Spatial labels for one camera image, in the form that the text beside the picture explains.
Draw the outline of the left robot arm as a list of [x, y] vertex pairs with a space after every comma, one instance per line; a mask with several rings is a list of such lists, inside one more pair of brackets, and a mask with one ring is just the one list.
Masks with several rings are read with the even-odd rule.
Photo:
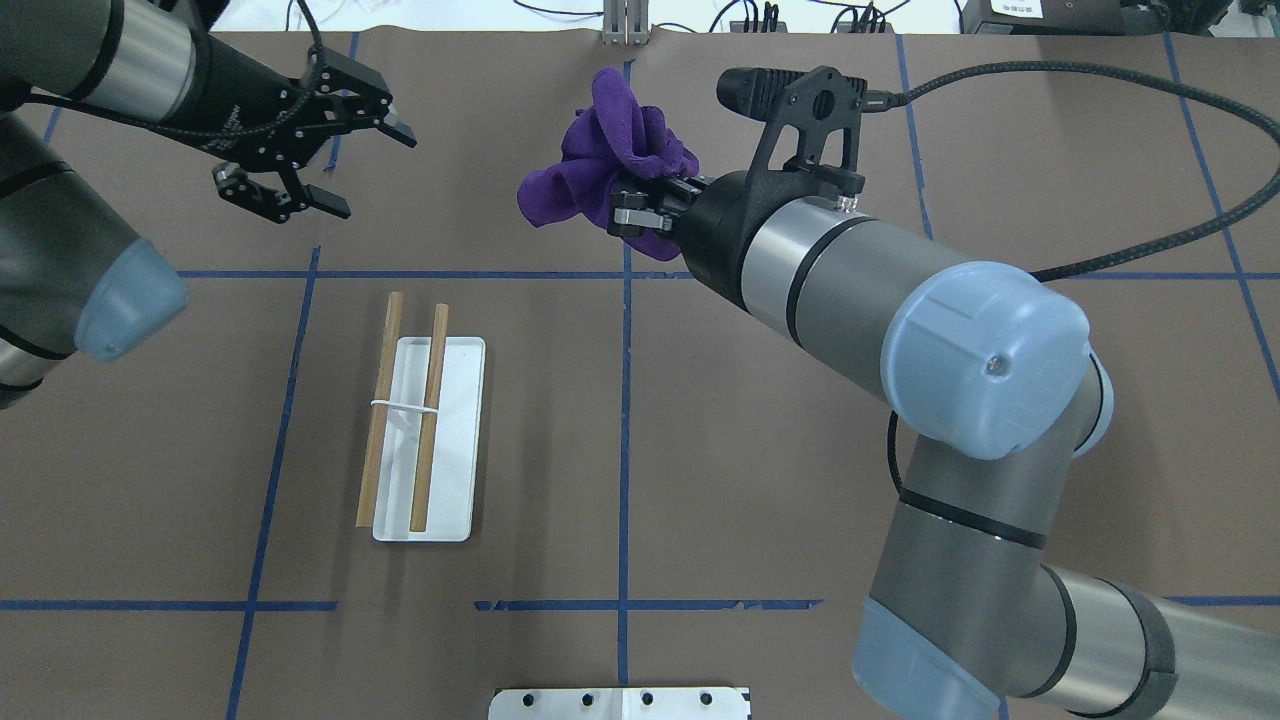
[[214, 33], [225, 1], [3, 4], [3, 406], [78, 354], [111, 363], [186, 310], [189, 288], [92, 183], [147, 199], [165, 160], [211, 158], [215, 195], [266, 222], [346, 219], [301, 178], [334, 138], [375, 129], [407, 147], [384, 77], [323, 41], [287, 76]]

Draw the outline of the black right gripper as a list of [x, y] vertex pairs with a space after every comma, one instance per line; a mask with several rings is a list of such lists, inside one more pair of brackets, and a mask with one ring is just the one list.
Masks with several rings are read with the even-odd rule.
[[611, 234], [622, 240], [645, 234], [671, 238], [695, 279], [742, 306], [745, 254], [764, 220], [790, 201], [791, 174], [781, 170], [759, 176], [736, 170], [714, 179], [622, 176], [614, 183]]

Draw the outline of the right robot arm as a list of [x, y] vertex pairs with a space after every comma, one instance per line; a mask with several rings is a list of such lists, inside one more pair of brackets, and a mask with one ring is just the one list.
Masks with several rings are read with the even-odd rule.
[[690, 272], [919, 434], [852, 673], [902, 719], [1004, 697], [1082, 719], [1275, 719], [1277, 637], [1047, 565], [1075, 457], [1114, 413], [1085, 314], [1025, 272], [856, 209], [850, 170], [621, 179], [609, 232]]

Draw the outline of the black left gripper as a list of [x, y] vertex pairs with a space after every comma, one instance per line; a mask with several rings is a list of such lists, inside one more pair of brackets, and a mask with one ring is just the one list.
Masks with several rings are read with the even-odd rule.
[[[180, 35], [160, 51], [160, 132], [223, 163], [212, 168], [220, 199], [276, 224], [324, 211], [349, 219], [339, 195], [306, 184], [300, 170], [335, 136], [376, 129], [413, 149], [383, 76], [315, 47], [305, 77], [291, 79], [210, 36]], [[275, 173], [274, 190], [250, 173]]]

